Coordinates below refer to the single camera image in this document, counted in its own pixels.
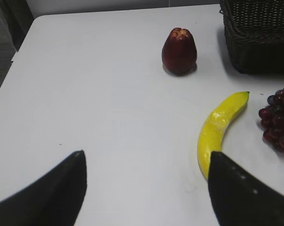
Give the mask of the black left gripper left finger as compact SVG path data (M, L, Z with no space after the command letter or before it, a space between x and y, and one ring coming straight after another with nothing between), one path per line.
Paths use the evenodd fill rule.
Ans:
M73 226L87 190L84 151L76 151L37 181L0 201L0 226Z

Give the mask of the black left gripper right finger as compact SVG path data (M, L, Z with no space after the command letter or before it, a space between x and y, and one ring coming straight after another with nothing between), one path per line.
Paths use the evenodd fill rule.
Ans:
M211 153L208 190L221 226L284 226L284 195L222 152Z

